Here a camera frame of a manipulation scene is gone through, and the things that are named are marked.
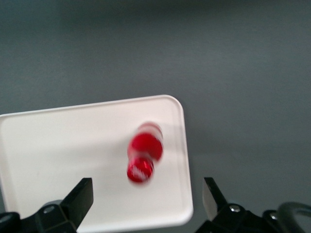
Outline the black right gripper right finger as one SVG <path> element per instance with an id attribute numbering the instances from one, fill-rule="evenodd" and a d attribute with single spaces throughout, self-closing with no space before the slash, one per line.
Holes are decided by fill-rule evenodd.
<path id="1" fill-rule="evenodd" d="M 203 206 L 207 214 L 207 219 L 212 221 L 226 205 L 227 200 L 215 180 L 212 177 L 204 177 Z"/>

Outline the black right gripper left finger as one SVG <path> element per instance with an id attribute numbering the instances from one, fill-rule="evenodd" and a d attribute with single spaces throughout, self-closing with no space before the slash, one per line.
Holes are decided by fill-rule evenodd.
<path id="1" fill-rule="evenodd" d="M 62 200 L 66 218 L 78 229 L 94 201 L 92 178 L 82 178 Z"/>

